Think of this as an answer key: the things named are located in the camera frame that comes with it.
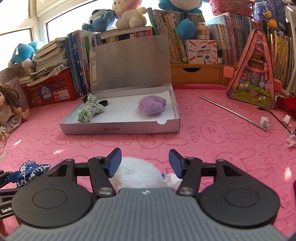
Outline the black round magnet left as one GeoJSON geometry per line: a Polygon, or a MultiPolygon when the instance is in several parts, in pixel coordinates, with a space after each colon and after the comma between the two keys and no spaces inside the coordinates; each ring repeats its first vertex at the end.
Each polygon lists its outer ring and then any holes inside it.
{"type": "Polygon", "coordinates": [[[107,107],[108,106],[108,101],[107,100],[101,100],[101,101],[98,102],[98,104],[100,106],[107,107]]]}

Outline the green checkered cloth bow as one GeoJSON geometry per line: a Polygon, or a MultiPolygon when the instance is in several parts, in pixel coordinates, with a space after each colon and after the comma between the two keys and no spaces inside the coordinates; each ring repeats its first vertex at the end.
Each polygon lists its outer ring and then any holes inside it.
{"type": "Polygon", "coordinates": [[[78,110],[77,120],[81,123],[89,123],[96,114],[105,112],[105,107],[98,104],[99,100],[93,94],[89,94],[85,107],[78,110]]]}

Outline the doll with brown hair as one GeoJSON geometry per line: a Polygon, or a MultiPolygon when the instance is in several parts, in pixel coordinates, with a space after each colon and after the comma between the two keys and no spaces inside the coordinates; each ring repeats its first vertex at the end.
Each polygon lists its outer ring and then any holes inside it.
{"type": "Polygon", "coordinates": [[[1,84],[1,140],[5,142],[29,115],[29,109],[21,107],[18,92],[9,85],[1,84]]]}

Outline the pink triangular dollhouse case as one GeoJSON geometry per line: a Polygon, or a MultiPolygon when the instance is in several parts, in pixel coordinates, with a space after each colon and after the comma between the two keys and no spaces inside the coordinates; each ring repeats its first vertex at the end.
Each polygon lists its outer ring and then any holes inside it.
{"type": "Polygon", "coordinates": [[[248,36],[227,96],[257,106],[275,108],[273,65],[263,30],[252,30],[248,36]]]}

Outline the purple fluffy plush heart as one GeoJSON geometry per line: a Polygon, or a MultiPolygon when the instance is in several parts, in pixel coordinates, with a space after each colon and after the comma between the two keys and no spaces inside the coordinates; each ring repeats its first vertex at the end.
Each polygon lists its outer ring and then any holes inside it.
{"type": "Polygon", "coordinates": [[[167,100],[161,96],[148,95],[138,102],[138,109],[145,115],[160,113],[166,107],[167,100]]]}

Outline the blue cat plush left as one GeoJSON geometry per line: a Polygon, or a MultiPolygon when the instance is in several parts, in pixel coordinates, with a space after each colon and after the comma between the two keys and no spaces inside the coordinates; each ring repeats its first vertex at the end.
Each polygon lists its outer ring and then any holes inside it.
{"type": "Polygon", "coordinates": [[[13,69],[16,64],[21,64],[24,69],[29,69],[34,65],[33,57],[35,52],[44,46],[41,41],[32,41],[29,44],[18,44],[13,55],[8,62],[8,68],[13,69]]]}

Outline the metal straw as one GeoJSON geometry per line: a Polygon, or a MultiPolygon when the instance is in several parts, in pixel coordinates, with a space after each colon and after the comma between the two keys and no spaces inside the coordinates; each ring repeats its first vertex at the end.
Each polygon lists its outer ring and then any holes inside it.
{"type": "Polygon", "coordinates": [[[207,101],[207,102],[209,102],[209,103],[211,103],[211,104],[213,104],[213,105],[215,105],[215,106],[217,106],[217,107],[219,107],[219,108],[221,108],[221,109],[224,109],[225,111],[227,111],[227,112],[229,112],[229,113],[232,113],[232,114],[234,114],[235,116],[237,116],[237,117],[239,117],[239,118],[241,118],[241,119],[243,119],[243,120],[245,120],[245,121],[251,123],[252,125],[254,125],[254,126],[260,128],[261,130],[263,130],[263,131],[265,131],[265,132],[268,131],[268,128],[265,128],[265,127],[261,126],[260,124],[256,123],[255,121],[252,121],[251,119],[249,119],[249,118],[243,116],[242,114],[239,114],[239,113],[237,113],[237,112],[235,112],[235,111],[233,111],[233,110],[231,110],[231,109],[229,109],[229,108],[227,108],[227,107],[225,107],[225,106],[223,106],[223,105],[220,105],[220,104],[218,104],[218,103],[216,103],[216,102],[214,102],[214,101],[212,101],[212,100],[210,100],[210,99],[207,99],[207,98],[205,98],[205,97],[203,97],[203,96],[199,96],[199,97],[200,97],[200,99],[203,99],[203,100],[205,100],[205,101],[207,101]]]}

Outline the white pocket printer box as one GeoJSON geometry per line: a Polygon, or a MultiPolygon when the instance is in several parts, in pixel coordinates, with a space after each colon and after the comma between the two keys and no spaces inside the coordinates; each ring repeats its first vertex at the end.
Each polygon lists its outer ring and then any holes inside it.
{"type": "Polygon", "coordinates": [[[217,64],[216,40],[187,40],[189,64],[217,64]]]}

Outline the blue floral cloth bow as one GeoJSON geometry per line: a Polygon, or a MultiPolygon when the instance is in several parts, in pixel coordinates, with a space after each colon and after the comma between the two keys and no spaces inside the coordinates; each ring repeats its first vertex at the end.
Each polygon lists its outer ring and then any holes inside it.
{"type": "Polygon", "coordinates": [[[23,163],[18,171],[10,173],[7,180],[11,183],[15,183],[17,187],[23,187],[38,176],[47,172],[50,168],[50,164],[39,164],[29,160],[23,163]]]}

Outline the white paper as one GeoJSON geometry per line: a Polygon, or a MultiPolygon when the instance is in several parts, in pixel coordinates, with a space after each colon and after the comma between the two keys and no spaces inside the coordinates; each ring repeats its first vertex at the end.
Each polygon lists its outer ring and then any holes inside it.
{"type": "Polygon", "coordinates": [[[260,125],[265,128],[265,129],[269,129],[270,128],[270,119],[268,117],[262,116],[260,119],[260,125]]]}

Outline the red plastic basket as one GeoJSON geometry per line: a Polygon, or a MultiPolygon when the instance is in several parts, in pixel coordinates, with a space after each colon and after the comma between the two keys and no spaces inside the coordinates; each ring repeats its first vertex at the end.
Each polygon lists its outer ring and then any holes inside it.
{"type": "Polygon", "coordinates": [[[78,98],[70,69],[32,86],[25,85],[22,89],[30,108],[78,98]]]}

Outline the black binder clip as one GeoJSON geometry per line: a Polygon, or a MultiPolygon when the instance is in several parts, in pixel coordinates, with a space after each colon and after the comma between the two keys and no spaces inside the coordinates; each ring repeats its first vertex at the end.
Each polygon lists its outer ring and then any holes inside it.
{"type": "Polygon", "coordinates": [[[86,95],[82,96],[82,100],[83,100],[84,103],[87,102],[88,96],[89,96],[89,93],[87,93],[86,95]]]}

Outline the blue elephant plush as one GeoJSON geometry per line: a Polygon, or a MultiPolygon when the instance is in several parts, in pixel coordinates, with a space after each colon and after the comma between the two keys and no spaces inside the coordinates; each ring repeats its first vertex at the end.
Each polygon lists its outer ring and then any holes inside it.
{"type": "Polygon", "coordinates": [[[88,24],[82,25],[82,30],[91,32],[105,32],[115,21],[115,15],[110,9],[96,9],[92,12],[88,24]]]}

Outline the white fluffy plush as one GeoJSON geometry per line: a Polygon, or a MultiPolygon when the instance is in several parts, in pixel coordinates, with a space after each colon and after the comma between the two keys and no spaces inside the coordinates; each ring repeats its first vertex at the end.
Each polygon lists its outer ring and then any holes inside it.
{"type": "Polygon", "coordinates": [[[121,188],[162,188],[166,186],[160,170],[154,164],[133,157],[122,157],[121,164],[109,181],[116,192],[121,188]]]}

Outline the row of upright blue books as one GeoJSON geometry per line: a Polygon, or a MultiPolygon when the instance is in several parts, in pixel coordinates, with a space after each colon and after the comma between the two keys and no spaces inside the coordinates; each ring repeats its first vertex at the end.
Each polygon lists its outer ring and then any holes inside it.
{"type": "Polygon", "coordinates": [[[91,91],[89,51],[92,32],[76,30],[66,38],[67,54],[75,88],[78,95],[91,91]]]}

